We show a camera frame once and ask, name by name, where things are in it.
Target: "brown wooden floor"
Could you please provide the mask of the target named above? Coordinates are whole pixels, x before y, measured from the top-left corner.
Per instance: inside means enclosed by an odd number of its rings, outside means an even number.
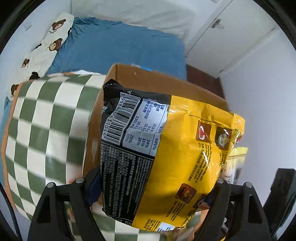
[[[214,78],[199,69],[196,69],[190,65],[187,65],[187,80],[196,84],[208,91],[224,98],[222,85],[219,78]]]

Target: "sealed package edge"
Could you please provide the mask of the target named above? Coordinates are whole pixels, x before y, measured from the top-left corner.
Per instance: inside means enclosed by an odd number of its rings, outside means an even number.
[[[146,231],[186,226],[241,139],[244,119],[115,80],[103,88],[103,211]]]

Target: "black cable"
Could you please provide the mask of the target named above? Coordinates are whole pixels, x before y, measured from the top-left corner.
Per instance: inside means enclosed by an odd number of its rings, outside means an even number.
[[[17,223],[17,218],[15,216],[15,212],[14,212],[14,210],[12,208],[12,205],[11,205],[11,203],[9,201],[9,198],[8,198],[8,196],[7,196],[7,194],[6,194],[5,190],[4,190],[1,182],[0,182],[0,190],[1,190],[1,193],[2,193],[4,199],[5,199],[6,203],[7,203],[8,209],[10,211],[10,215],[11,215],[11,218],[12,218],[13,225],[15,227],[15,231],[17,233],[17,236],[20,239],[20,241],[22,241],[22,235],[20,233],[20,229],[19,229],[19,226],[18,226],[18,223]]]

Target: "barcode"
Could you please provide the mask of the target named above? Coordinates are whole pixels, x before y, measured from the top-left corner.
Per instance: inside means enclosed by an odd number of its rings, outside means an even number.
[[[102,139],[120,145],[125,127],[128,125],[141,98],[121,93],[115,111],[107,119]]]

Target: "cardboard box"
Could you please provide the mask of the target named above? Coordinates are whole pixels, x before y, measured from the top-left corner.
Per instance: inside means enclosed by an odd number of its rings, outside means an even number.
[[[127,88],[185,97],[228,111],[227,102],[219,96],[187,81],[158,72],[146,71],[135,66],[114,64],[106,76],[105,83],[110,79],[116,80]],[[100,123],[103,99],[104,92],[101,89],[90,118],[83,176],[100,162]]]

